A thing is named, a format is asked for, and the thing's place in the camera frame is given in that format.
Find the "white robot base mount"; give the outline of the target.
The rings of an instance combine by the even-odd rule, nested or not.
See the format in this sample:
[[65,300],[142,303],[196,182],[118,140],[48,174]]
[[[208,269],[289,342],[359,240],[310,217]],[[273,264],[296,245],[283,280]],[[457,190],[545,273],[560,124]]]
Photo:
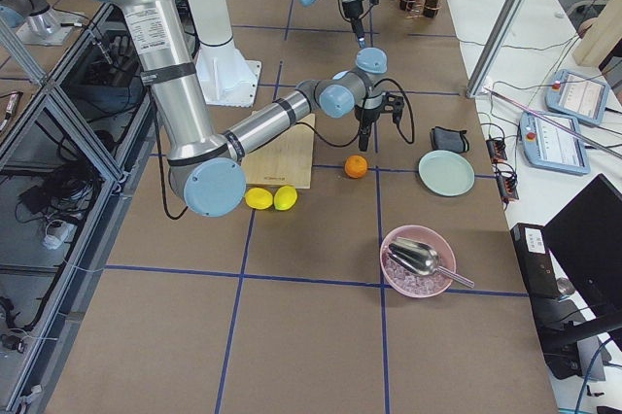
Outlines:
[[196,72],[210,105],[250,107],[254,104],[261,63],[237,49],[226,0],[188,0],[199,42]]

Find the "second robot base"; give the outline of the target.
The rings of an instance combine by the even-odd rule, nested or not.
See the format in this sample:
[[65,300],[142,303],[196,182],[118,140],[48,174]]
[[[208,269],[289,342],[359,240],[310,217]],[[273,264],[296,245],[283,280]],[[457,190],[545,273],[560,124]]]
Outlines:
[[1,18],[29,45],[60,46],[77,24],[48,0],[1,0]]

